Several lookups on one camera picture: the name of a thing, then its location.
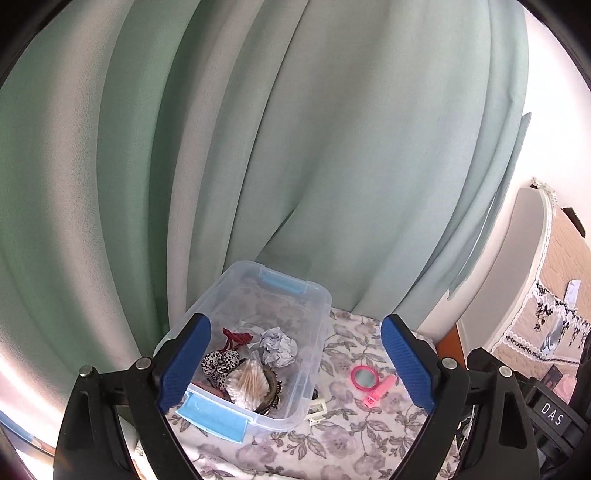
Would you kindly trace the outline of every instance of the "red object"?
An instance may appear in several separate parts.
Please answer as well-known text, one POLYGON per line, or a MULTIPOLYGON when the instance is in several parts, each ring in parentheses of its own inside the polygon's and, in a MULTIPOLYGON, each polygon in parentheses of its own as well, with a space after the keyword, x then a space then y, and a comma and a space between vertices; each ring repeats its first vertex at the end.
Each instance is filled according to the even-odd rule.
POLYGON ((226 345, 221 350, 222 352, 225 352, 226 350, 238 350, 239 347, 246 345, 252 340, 252 335, 250 333, 232 333, 227 328, 222 329, 222 333, 228 337, 226 345))
POLYGON ((355 388, 357 388, 357 390, 361 390, 362 392, 371 392, 378 385, 379 376, 373 368, 368 367, 367 365, 358 365, 353 370, 351 370, 351 381, 353 382, 353 385, 355 386, 355 388), (374 376, 375 383, 371 387, 364 387, 363 385, 359 385, 357 383, 357 380, 355 380, 355 375, 360 370, 366 370, 374 376))
POLYGON ((464 350, 460 341, 460 334, 457 331, 457 324, 447 333, 447 335, 436 346, 439 358, 453 358, 463 368, 466 368, 464 350))
POLYGON ((216 395, 220 398, 223 398, 224 400, 226 399, 223 392, 219 391, 217 388, 210 387, 209 385, 206 385, 205 383, 201 383, 201 382, 193 383, 193 385, 197 385, 199 388, 207 390, 208 392, 213 393, 214 395, 216 395))

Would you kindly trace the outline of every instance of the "crumpled paper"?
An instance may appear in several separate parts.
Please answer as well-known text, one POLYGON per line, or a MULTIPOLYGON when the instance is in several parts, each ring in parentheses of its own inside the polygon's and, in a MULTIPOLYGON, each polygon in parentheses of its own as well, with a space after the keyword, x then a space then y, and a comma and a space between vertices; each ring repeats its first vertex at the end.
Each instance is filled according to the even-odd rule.
POLYGON ((296 341, 283 333, 279 327, 263 332, 259 345, 265 349, 261 355, 262 362, 269 367, 286 367, 296 360, 296 341))

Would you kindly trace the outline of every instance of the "compact mirror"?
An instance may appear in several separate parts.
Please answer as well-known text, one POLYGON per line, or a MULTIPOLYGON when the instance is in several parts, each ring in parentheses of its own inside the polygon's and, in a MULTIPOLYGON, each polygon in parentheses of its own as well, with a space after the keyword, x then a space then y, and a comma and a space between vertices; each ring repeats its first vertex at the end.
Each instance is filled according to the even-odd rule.
POLYGON ((366 365, 355 367, 351 372, 351 381, 361 391, 373 390, 379 383, 378 373, 366 365))

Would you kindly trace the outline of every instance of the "small card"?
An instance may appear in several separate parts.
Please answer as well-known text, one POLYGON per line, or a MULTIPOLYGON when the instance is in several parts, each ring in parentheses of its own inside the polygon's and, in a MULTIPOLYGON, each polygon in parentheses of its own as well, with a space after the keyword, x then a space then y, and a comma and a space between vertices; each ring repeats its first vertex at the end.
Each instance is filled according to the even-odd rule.
POLYGON ((577 304, 577 296, 579 295, 579 287, 581 281, 579 279, 571 280, 569 285, 566 287, 566 293, 564 294, 564 302, 573 309, 577 304))
POLYGON ((556 365, 552 365, 550 369, 544 375, 544 378, 540 380, 550 390, 554 390, 560 379, 562 378, 562 372, 558 370, 556 365))
POLYGON ((316 400, 312 400, 310 402, 306 420, 309 420, 310 425, 314 425, 324 420, 324 414, 327 412, 328 408, 326 407, 326 401, 323 398, 317 398, 316 400))

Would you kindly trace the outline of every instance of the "blue box handle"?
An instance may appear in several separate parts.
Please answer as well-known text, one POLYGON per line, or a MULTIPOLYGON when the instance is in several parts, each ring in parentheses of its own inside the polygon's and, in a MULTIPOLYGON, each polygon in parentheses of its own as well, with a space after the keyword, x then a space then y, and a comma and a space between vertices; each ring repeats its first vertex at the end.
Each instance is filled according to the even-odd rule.
POLYGON ((187 392, 177 414, 200 429, 231 442, 242 443, 249 418, 218 402, 187 392))
POLYGON ((289 277, 269 268, 263 268, 259 274, 259 279, 272 287, 286 291, 293 295, 303 295, 308 287, 308 282, 299 278, 289 277))

